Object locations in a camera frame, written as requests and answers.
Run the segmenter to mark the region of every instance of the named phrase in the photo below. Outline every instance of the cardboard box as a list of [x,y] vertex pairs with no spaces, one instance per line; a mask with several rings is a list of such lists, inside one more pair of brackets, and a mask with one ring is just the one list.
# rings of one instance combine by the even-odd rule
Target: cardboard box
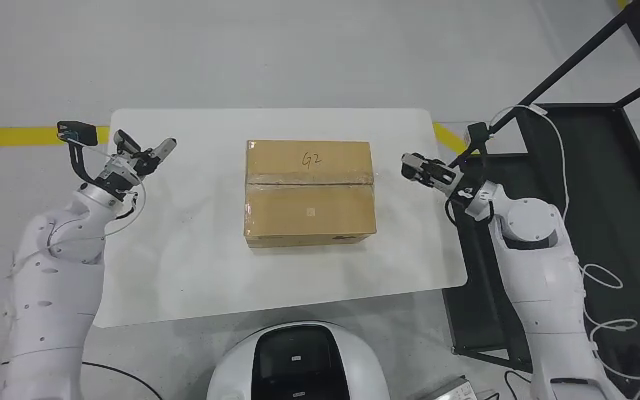
[[356,243],[376,233],[366,142],[247,142],[249,247]]

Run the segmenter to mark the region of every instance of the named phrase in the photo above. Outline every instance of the black metal frame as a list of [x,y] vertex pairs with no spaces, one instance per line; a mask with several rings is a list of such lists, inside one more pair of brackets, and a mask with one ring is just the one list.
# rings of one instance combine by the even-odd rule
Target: black metal frame
[[[629,5],[627,5],[618,15],[616,15],[599,32],[597,32],[582,47],[580,47],[578,51],[576,51],[573,55],[571,55],[564,63],[562,63],[562,65],[560,65],[546,79],[544,79],[535,89],[533,89],[533,91],[531,91],[531,93],[525,96],[522,99],[522,101],[520,101],[518,104],[526,105],[526,106],[531,105],[551,86],[553,86],[556,82],[562,79],[562,77],[564,77],[571,69],[577,66],[596,48],[602,45],[609,37],[611,37],[615,32],[617,32],[620,28],[624,27],[625,25],[627,25],[631,29],[633,35],[636,37],[636,39],[639,41],[639,44],[640,44],[640,0],[635,0]],[[613,108],[622,109],[623,107],[627,106],[628,104],[637,100],[638,98],[640,98],[640,87],[632,91],[627,96],[620,99],[619,101],[610,104],[609,106],[611,106],[612,109]],[[489,133],[495,134],[500,129],[502,129],[507,123],[509,123],[514,117],[521,115],[522,111],[523,110],[519,108],[511,109],[502,118],[500,118],[500,120],[498,120],[494,125],[488,128]],[[460,222],[462,222],[462,219],[465,217],[464,212],[463,210],[455,210],[455,209],[454,211],[456,214],[456,221],[460,225]],[[463,241],[463,235],[464,235],[462,233],[462,229],[459,229],[461,242]],[[489,292],[485,293],[485,296],[489,297],[489,302],[492,304],[491,306],[492,309],[490,313],[491,315],[489,316],[493,317],[494,320],[497,319],[498,325],[502,330],[501,334],[503,336],[508,336],[510,334],[509,331],[511,329],[510,327],[505,326],[503,318],[501,318],[501,316],[499,315],[502,312],[500,310],[500,304],[499,304],[500,299],[494,298],[494,296],[497,296],[495,294],[496,292],[493,291],[494,288],[492,287],[492,285],[495,285],[495,282],[490,282],[492,281],[492,279],[489,279],[491,277],[487,276],[487,274],[491,274],[491,268],[490,268],[491,266],[489,265],[489,268],[487,268],[484,265],[484,262],[479,262],[475,259],[472,260],[472,257],[470,254],[469,256],[470,257],[467,257],[467,255],[465,254],[465,263],[467,264],[467,269],[470,272],[470,279],[472,278],[471,274],[473,272],[474,274],[473,279],[476,280],[476,282],[474,283],[475,289],[473,290],[475,290],[475,292],[473,293],[473,295],[474,296],[479,295],[478,293],[478,290],[480,290],[478,289],[479,285],[486,285],[486,287],[489,288]],[[470,270],[471,267],[476,268],[476,270],[471,271]],[[455,316],[452,315],[451,310],[449,310],[448,301],[452,300],[454,297],[465,295],[465,293],[463,292],[463,290],[465,289],[467,289],[466,296],[471,296],[471,293],[469,293],[469,290],[471,289],[469,289],[468,286],[469,284],[461,288],[445,289],[444,291],[445,303],[447,303],[447,312],[449,316],[449,322],[452,327],[452,334],[453,334],[453,341],[454,341],[454,347],[452,351],[454,352],[454,354],[459,354],[459,355],[474,358],[477,360],[501,365],[507,368],[513,368],[520,371],[531,372],[532,366],[531,366],[531,360],[528,357],[528,351],[526,356],[520,356],[518,354],[519,352],[516,351],[517,349],[514,350],[511,347],[509,338],[502,337],[501,340],[497,340],[495,344],[475,346],[475,347],[460,345],[459,343],[456,343],[457,341],[456,332],[454,329],[454,324],[452,323],[452,318],[454,318]],[[498,288],[498,289],[499,289],[498,292],[501,291],[502,294],[504,294],[504,288],[501,288],[501,289]],[[484,352],[492,351],[492,350],[507,350],[509,358],[504,359],[504,358],[484,354]]]

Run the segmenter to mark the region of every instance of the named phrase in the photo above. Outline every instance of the white table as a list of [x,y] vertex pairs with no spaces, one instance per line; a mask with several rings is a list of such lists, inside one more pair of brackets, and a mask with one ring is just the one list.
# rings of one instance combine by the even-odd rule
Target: white table
[[[438,157],[425,110],[119,110],[111,133],[117,129],[144,148],[170,136],[178,147],[145,180],[149,198],[140,218],[107,240],[99,327],[440,289],[467,280],[444,196],[400,175],[404,152]],[[249,249],[242,234],[248,139],[369,141],[378,233],[356,245]]]

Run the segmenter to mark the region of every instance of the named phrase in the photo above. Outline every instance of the white cable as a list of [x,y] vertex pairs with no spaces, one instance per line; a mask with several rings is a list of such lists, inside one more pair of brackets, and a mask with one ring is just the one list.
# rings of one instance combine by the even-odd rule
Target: white cable
[[547,117],[546,111],[538,106],[532,107],[532,106],[525,106],[522,104],[516,104],[513,106],[509,106],[509,107],[505,107],[502,110],[498,111],[493,118],[491,118],[491,121],[489,121],[489,128],[491,128],[493,126],[493,123],[496,121],[496,118],[498,118],[500,116],[500,114],[502,114],[505,111],[510,111],[514,108],[524,108],[525,110],[529,110],[531,112],[533,112],[534,114],[544,118],[545,121],[547,121],[549,123],[549,125],[551,125],[551,127],[553,128],[553,130],[556,133],[556,136],[558,137],[558,143],[560,144],[560,156],[561,156],[561,160],[562,160],[562,183],[564,185],[564,211],[562,211],[562,220],[564,221],[564,219],[567,216],[567,211],[569,211],[569,187],[567,185],[567,165],[566,165],[566,160],[565,160],[565,155],[564,155],[564,143],[562,142],[562,136],[560,136],[560,131],[558,131],[558,128],[556,127],[556,124],[553,123],[553,121],[551,121],[551,119],[549,119],[549,117]]
[[[78,144],[78,145],[80,145],[80,146],[82,146],[82,147],[85,147],[86,149],[91,150],[91,151],[93,151],[93,152],[95,152],[95,153],[98,153],[98,154],[102,154],[102,155],[104,155],[104,156],[107,156],[107,157],[109,157],[109,158],[111,158],[111,159],[114,159],[114,160],[115,160],[115,159],[120,158],[120,159],[126,160],[124,157],[120,157],[120,156],[117,156],[117,155],[109,155],[109,154],[103,153],[103,152],[101,152],[101,151],[99,151],[99,150],[96,150],[96,149],[94,149],[94,148],[88,147],[87,145],[82,144],[82,143],[80,143],[80,142],[77,142],[77,141],[75,141],[75,140],[73,140],[73,139],[68,139],[68,140],[69,140],[70,142],[73,142],[73,143],[75,143],[75,144]],[[140,178],[135,174],[135,171],[134,171],[134,173],[132,173],[131,175],[132,175],[134,178],[136,178],[136,179],[137,179],[137,181],[138,181],[138,183],[140,184],[140,188],[142,189],[142,194],[143,194],[143,197],[144,197],[144,198],[143,198],[142,204],[140,205],[140,211],[138,211],[138,212],[136,213],[136,215],[134,215],[134,216],[129,220],[129,222],[127,222],[127,223],[126,223],[125,225],[123,225],[122,227],[120,227],[120,228],[118,228],[118,229],[114,230],[113,232],[109,232],[109,233],[106,233],[106,234],[101,235],[101,236],[88,237],[88,238],[71,238],[71,239],[65,239],[65,240],[61,240],[61,241],[56,242],[56,243],[52,243],[52,244],[50,244],[50,245],[48,245],[48,246],[46,246],[46,247],[43,247],[43,248],[41,248],[41,249],[38,249],[37,251],[34,251],[33,253],[29,254],[28,256],[23,257],[23,258],[21,258],[20,260],[18,260],[18,261],[16,261],[16,262],[14,262],[14,263],[13,263],[13,266],[12,266],[12,269],[11,269],[11,271],[9,272],[9,275],[7,275],[5,278],[10,278],[10,277],[14,276],[15,274],[17,274],[18,272],[20,272],[20,270],[22,269],[22,267],[25,265],[25,261],[27,261],[29,258],[31,258],[31,257],[33,257],[33,256],[35,256],[36,254],[38,254],[38,253],[40,253],[40,252],[42,252],[42,251],[48,250],[48,249],[50,249],[50,248],[52,248],[52,247],[54,247],[54,246],[57,246],[57,245],[59,245],[59,244],[63,244],[63,243],[75,242],[75,241],[79,241],[79,240],[104,239],[104,238],[106,238],[107,236],[112,236],[112,235],[115,235],[115,234],[116,234],[116,233],[118,233],[118,232],[121,232],[121,231],[125,230],[125,229],[126,229],[126,228],[128,228],[131,224],[133,224],[133,223],[138,219],[138,217],[140,216],[140,214],[142,214],[142,211],[144,210],[144,206],[147,204],[147,189],[145,188],[144,183],[142,183],[142,180],[141,180],[141,179],[140,179]]]
[[[606,272],[607,274],[609,274],[609,276],[611,276],[612,278],[614,278],[618,282],[618,285],[614,286],[614,285],[611,285],[609,283],[603,282],[600,279],[595,278],[593,275],[591,275],[591,274],[589,274],[587,272],[587,268],[589,268],[589,267],[596,267],[596,268],[600,269],[601,271]],[[601,265],[593,264],[593,263],[585,264],[584,267],[580,267],[580,271],[582,271],[582,279],[583,280],[584,280],[585,276],[588,276],[589,278],[593,279],[595,282],[598,282],[602,286],[605,286],[605,287],[608,287],[608,288],[611,288],[611,289],[622,289],[624,287],[624,284],[622,283],[622,280],[620,278],[618,278],[613,272],[609,271],[608,269],[606,269],[605,267],[603,267]],[[586,307],[583,309],[583,311],[584,311],[584,315],[587,317],[589,322],[591,322],[592,324],[595,325],[595,327],[589,333],[589,341],[591,343],[593,343],[594,345],[595,345],[594,336],[595,336],[596,332],[598,330],[600,330],[600,329],[610,329],[610,330],[614,330],[614,331],[618,331],[618,332],[626,332],[626,331],[628,331],[630,329],[633,329],[636,326],[638,326],[638,321],[636,321],[635,319],[632,319],[632,318],[614,319],[614,320],[611,320],[611,321],[599,323],[599,322],[594,321],[593,318],[591,318],[589,316],[589,314],[587,313]],[[635,381],[640,381],[640,376],[632,376],[632,375],[623,374],[622,372],[618,372],[615,369],[613,369],[610,366],[608,366],[600,358],[600,355],[598,354],[598,350],[597,350],[596,347],[594,347],[593,354],[596,356],[598,361],[600,361],[600,364],[602,364],[602,366],[605,369],[607,369],[609,372],[611,372],[612,374],[618,375],[618,376],[623,377],[625,379],[631,379],[631,380],[635,380]]]

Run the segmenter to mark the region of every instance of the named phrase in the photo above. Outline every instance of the black cable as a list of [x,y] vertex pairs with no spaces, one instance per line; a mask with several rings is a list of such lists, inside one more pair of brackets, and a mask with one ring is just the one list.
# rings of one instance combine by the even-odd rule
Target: black cable
[[122,215],[118,215],[116,217],[116,219],[127,218],[129,215],[133,214],[133,212],[136,210],[137,201],[138,201],[138,193],[133,195],[133,199],[131,199],[131,208],[129,209],[129,211],[127,211],[126,213],[124,213]]
[[[9,361],[5,361],[5,362],[3,362],[3,363],[2,363],[2,364],[0,364],[0,365],[7,365],[7,364],[9,364]],[[160,396],[160,393],[158,393],[154,388],[152,388],[152,387],[151,387],[151,385],[149,385],[147,382],[143,381],[142,379],[138,378],[137,376],[135,376],[135,375],[133,375],[133,374],[130,374],[130,373],[128,373],[128,372],[126,372],[126,371],[123,371],[123,370],[121,370],[121,369],[118,369],[118,368],[110,367],[110,366],[108,366],[108,365],[96,364],[96,363],[91,363],[91,362],[88,362],[88,361],[83,361],[83,362],[82,362],[82,364],[83,364],[83,365],[88,365],[88,366],[90,366],[90,367],[97,367],[97,368],[106,369],[106,370],[113,371],[113,372],[117,372],[117,373],[119,373],[119,374],[122,374],[122,375],[124,375],[124,376],[127,376],[127,377],[129,377],[129,378],[133,379],[134,381],[138,381],[138,382],[139,382],[139,383],[141,383],[144,387],[146,387],[147,389],[149,389],[149,390],[151,391],[151,393],[153,393],[153,394],[158,398],[158,400],[163,400],[163,399],[162,399],[162,396]]]
[[511,387],[511,383],[509,383],[509,379],[508,379],[509,375],[515,375],[515,376],[517,376],[518,378],[522,379],[525,382],[531,383],[531,381],[529,379],[525,378],[524,376],[520,375],[516,371],[509,370],[509,371],[506,371],[504,373],[504,383],[507,384],[507,387],[509,388],[509,391],[511,392],[511,395],[513,396],[513,400],[518,400],[518,396],[516,396],[516,392]]
[[457,228],[458,225],[456,225],[456,220],[453,219],[453,216],[449,213],[449,209],[451,208],[451,210],[453,211],[453,207],[449,207],[449,205],[451,205],[450,197],[447,198],[447,201],[444,202],[444,213],[447,214],[447,218],[449,218],[449,222],[451,222],[453,226]]

